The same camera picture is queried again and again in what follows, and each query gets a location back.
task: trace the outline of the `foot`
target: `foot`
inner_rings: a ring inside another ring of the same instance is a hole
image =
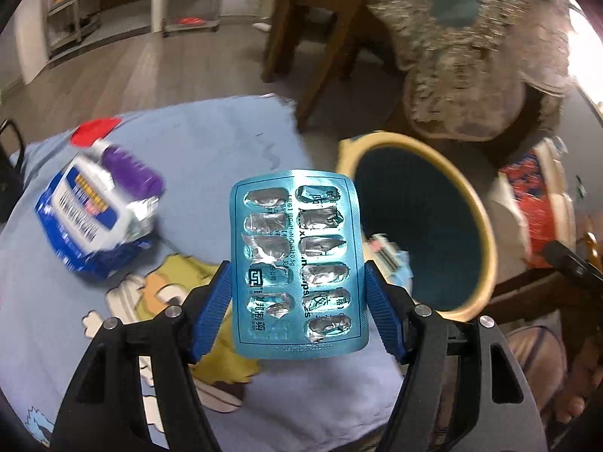
[[[579,417],[586,407],[586,400],[603,381],[603,365],[600,363],[601,348],[595,338],[588,338],[572,364],[562,391],[555,399],[555,416],[561,423],[569,423]]]
[[[272,25],[267,24],[266,22],[255,22],[254,24],[251,24],[251,26],[256,30],[267,34],[270,33],[270,29],[272,28]]]

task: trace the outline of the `yellow cartoon character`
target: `yellow cartoon character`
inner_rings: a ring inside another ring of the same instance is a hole
[[[210,266],[192,257],[170,255],[164,262],[142,277],[129,274],[115,289],[107,292],[106,301],[111,314],[125,324],[151,319],[170,304],[181,304],[188,293],[210,282],[217,266]],[[212,350],[196,365],[191,366],[197,394],[203,406],[221,413],[240,408],[245,383],[257,374],[257,360],[246,359],[234,351],[232,339],[232,307],[229,306]],[[96,311],[82,320],[86,336],[92,338],[103,320]],[[151,359],[140,357],[141,376],[153,385]],[[161,430],[157,405],[153,397],[145,397],[147,420]]]

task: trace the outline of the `teal fabric basket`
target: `teal fabric basket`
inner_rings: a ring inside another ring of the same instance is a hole
[[[366,237],[383,233],[410,255],[412,296],[468,321],[488,303],[496,246],[464,176],[417,140],[375,132],[342,141],[339,173],[354,180]]]

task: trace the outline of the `blue gripper pad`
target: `blue gripper pad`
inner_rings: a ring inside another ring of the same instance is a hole
[[[192,345],[189,350],[191,362],[198,362],[209,353],[216,339],[228,304],[232,297],[232,265],[218,272],[212,279],[212,292],[207,297],[203,310],[193,323]]]
[[[379,330],[379,336],[381,336],[386,352],[401,362],[408,354],[404,347],[402,323],[381,287],[380,278],[373,273],[372,266],[365,264],[364,270],[367,305]]]

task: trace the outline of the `empty blister pack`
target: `empty blister pack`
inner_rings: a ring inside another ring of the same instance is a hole
[[[234,344],[254,359],[315,359],[369,341],[354,184],[291,170],[230,193]]]

